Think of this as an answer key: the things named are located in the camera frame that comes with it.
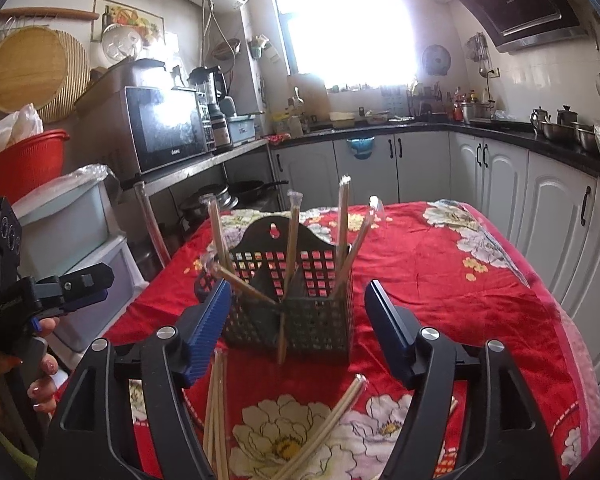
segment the pink tablecloth edge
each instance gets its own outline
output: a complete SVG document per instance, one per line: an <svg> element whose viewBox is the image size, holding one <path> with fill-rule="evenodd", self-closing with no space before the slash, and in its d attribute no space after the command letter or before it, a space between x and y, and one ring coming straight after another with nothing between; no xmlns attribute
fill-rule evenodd
<svg viewBox="0 0 600 480"><path fill-rule="evenodd" d="M576 388L580 407L578 412L580 413L582 456L585 456L600 436L600 391L587 346L575 323L560 304L555 301L544 283L542 283L540 276L536 274L528 261L525 260L525 257L498 231L489 219L470 205L464 204L464 206L502 246L516 267L522 272L529 283L529 287L544 307L550 312L558 313L558 321L554 324L555 333L558 336L569 374L579 379L579 381L574 381L574 387Z"/></svg>

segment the silver bolt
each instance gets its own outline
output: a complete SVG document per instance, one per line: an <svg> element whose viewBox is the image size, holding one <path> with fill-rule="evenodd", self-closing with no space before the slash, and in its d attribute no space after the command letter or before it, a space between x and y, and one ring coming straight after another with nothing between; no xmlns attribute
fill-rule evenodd
<svg viewBox="0 0 600 480"><path fill-rule="evenodd" d="M158 329L156 335L159 339L170 339L175 335L175 333L176 329L174 329L173 326L163 326L162 328Z"/></svg>
<svg viewBox="0 0 600 480"><path fill-rule="evenodd" d="M96 341L91 343L91 349L94 352L99 352L101 350L104 350L107 346L109 346L109 343L107 343L107 340L103 339L103 338L96 339Z"/></svg>
<svg viewBox="0 0 600 480"><path fill-rule="evenodd" d="M489 341L487 343L487 346L490 350L493 350L494 352L502 352L504 350L504 345L497 339L492 339L491 341Z"/></svg>
<svg viewBox="0 0 600 480"><path fill-rule="evenodd" d="M422 330L420 330L420 335L424 339L428 339L429 341L435 341L440 337L440 332L438 332L435 328L426 326Z"/></svg>

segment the floral tablecloth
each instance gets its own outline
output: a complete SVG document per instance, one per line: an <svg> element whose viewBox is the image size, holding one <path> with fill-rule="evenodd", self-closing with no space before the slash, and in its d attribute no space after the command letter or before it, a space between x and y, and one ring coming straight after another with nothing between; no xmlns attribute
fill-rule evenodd
<svg viewBox="0 0 600 480"><path fill-rule="evenodd" d="M590 359L585 351L571 351L581 343L577 330L520 254L480 213L447 201L391 205L385 211L354 264L354 341L348 366L289 355L279 367L273 355L262 351L227 350L232 477L272 478L318 430L355 374L368 379L365 391L295 478L371 480L382 471L411 394L389 374L364 310L364 289L379 279L394 304L408 306L421 323L452 339L482 345L497 338L507 345L538 402L565 478L599 431L600 400L595 382L593 387L586 384ZM361 206L350 209L349 241L360 229L364 212ZM229 245L237 244L247 225L262 215L238 210L222 217ZM330 208L301 215L301 222L326 240L335 235L335 219ZM214 251L210 240L205 223L107 337L115 344L140 340L174 323L184 308L197 303L193 282L202 268L201 254ZM208 384L209 373L186 391L200 424ZM457 402L448 419L437 476L454 466L465 397L463 384L456 384ZM132 399L142 465L159 475L138 383L132 385Z"/></svg>

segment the black countertop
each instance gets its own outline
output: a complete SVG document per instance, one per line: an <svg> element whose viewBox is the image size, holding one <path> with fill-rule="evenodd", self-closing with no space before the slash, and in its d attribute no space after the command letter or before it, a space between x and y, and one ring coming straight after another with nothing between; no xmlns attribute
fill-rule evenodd
<svg viewBox="0 0 600 480"><path fill-rule="evenodd" d="M309 144L312 142L323 142L327 140L353 139L363 136L393 135L407 132L459 132L462 134L482 137L484 139L500 140L529 151L548 156L559 162L563 162L576 170L583 171L591 176L600 177L600 156L591 155L578 144L567 146L551 142L545 136L536 136L531 131L530 124L506 123L501 125L482 125L464 123L399 123L383 124L381 126L357 126L342 130L324 130L307 134L297 139L289 139L272 149L288 148L298 144Z"/></svg>

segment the black cabinet handle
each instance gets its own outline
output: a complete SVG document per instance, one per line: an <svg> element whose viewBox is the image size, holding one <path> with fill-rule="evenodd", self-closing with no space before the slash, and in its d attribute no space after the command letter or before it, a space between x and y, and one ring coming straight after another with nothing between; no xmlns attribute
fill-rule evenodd
<svg viewBox="0 0 600 480"><path fill-rule="evenodd" d="M580 212L580 223L586 225L587 221L584 219L584 211L587 209L587 196L591 194L591 186L587 186L587 190L584 192L584 198L582 199L582 211Z"/></svg>

